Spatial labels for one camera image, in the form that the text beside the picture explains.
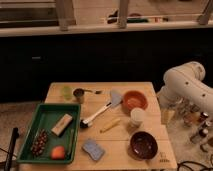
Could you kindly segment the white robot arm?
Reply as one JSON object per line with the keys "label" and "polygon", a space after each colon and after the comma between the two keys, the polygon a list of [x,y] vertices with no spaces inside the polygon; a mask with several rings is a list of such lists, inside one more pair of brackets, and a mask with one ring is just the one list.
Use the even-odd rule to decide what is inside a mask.
{"label": "white robot arm", "polygon": [[163,76],[164,85],[158,93],[160,106],[169,108],[184,98],[203,112],[213,115],[213,88],[202,82],[205,74],[204,66],[196,61],[168,69]]}

